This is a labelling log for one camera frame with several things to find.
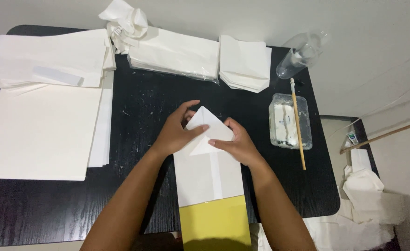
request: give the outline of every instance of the yellow sheet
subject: yellow sheet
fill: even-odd
[[[180,208],[185,251],[251,250],[243,195]]]

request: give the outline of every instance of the paintbrush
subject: paintbrush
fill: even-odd
[[[290,79],[290,85],[291,98],[293,99],[293,109],[295,111],[295,122],[297,124],[298,144],[300,145],[301,162],[303,164],[303,170],[306,170],[306,163],[304,161],[303,142],[301,140],[300,117],[298,116],[297,96],[295,95],[295,81],[293,80],[293,78]]]

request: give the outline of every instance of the left hand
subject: left hand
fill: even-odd
[[[200,100],[185,102],[166,119],[162,131],[152,145],[154,150],[166,157],[182,149],[209,128],[208,125],[200,125],[190,131],[183,129],[192,116],[196,114],[195,111],[191,111],[189,108],[198,103],[200,103]]]

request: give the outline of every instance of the black tabletop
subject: black tabletop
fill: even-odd
[[[81,30],[23,25],[8,34],[49,36],[76,31]],[[0,180],[0,246],[85,239],[101,209],[154,142],[165,119],[182,102],[193,99],[200,99],[200,106],[221,120],[232,117],[247,129],[304,218],[335,214],[340,201],[307,69],[295,76],[304,83],[296,90],[307,100],[312,130],[313,148],[304,151],[307,170],[301,168],[298,150],[270,143],[272,96],[291,94],[289,81],[275,74],[286,53],[286,48],[272,47],[270,86],[259,94],[230,89],[221,80],[217,85],[134,70],[125,55],[116,55],[110,164],[88,168],[85,181]],[[260,222],[249,169],[241,168],[249,222]],[[179,230],[174,161],[169,156],[160,170],[141,232]]]

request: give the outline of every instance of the right hand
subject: right hand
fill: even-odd
[[[233,131],[234,140],[210,139],[208,141],[210,145],[229,152],[237,161],[248,167],[264,161],[244,127],[230,117],[225,120],[224,124]]]

